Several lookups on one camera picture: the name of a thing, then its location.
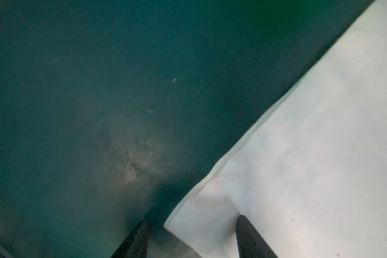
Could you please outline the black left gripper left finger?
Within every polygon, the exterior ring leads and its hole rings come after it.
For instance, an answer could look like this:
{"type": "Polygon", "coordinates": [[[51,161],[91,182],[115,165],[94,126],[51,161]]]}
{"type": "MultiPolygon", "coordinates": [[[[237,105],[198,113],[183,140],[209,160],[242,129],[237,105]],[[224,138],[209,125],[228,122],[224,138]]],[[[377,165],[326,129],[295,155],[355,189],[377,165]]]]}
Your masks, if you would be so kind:
{"type": "Polygon", "coordinates": [[[141,220],[126,237],[111,258],[147,258],[149,225],[141,220]]]}

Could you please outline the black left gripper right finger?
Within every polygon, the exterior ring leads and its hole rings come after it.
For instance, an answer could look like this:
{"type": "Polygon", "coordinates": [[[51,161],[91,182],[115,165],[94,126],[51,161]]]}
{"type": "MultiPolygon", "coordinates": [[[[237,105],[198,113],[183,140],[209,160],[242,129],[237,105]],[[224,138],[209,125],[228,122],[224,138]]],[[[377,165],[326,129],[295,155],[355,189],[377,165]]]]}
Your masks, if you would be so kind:
{"type": "Polygon", "coordinates": [[[239,258],[278,258],[246,216],[237,218],[235,233],[239,258]]]}

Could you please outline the white printed t shirt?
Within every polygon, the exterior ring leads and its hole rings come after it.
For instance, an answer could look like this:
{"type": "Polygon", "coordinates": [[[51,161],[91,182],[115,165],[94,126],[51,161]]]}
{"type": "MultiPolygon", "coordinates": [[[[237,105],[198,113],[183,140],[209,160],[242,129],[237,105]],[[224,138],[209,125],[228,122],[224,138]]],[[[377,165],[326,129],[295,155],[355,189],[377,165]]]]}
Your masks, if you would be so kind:
{"type": "Polygon", "coordinates": [[[239,215],[279,258],[387,258],[387,1],[366,9],[164,227],[204,258],[236,258],[239,215]]]}

